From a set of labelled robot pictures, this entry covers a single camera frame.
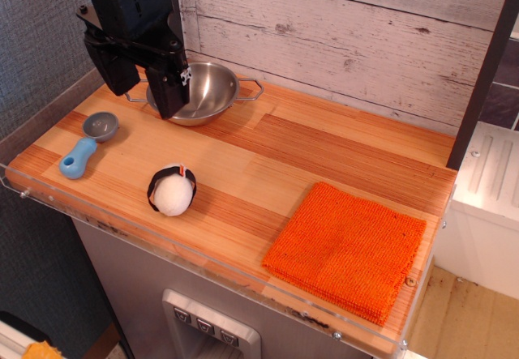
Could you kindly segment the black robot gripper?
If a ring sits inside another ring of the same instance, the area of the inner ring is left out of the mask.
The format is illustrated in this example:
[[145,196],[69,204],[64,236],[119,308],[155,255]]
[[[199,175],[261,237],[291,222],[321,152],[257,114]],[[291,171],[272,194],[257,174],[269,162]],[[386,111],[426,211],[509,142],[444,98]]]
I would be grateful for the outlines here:
[[84,44],[108,88],[121,96],[140,82],[148,86],[162,119],[190,102],[187,64],[175,0],[90,0],[78,17],[85,22]]

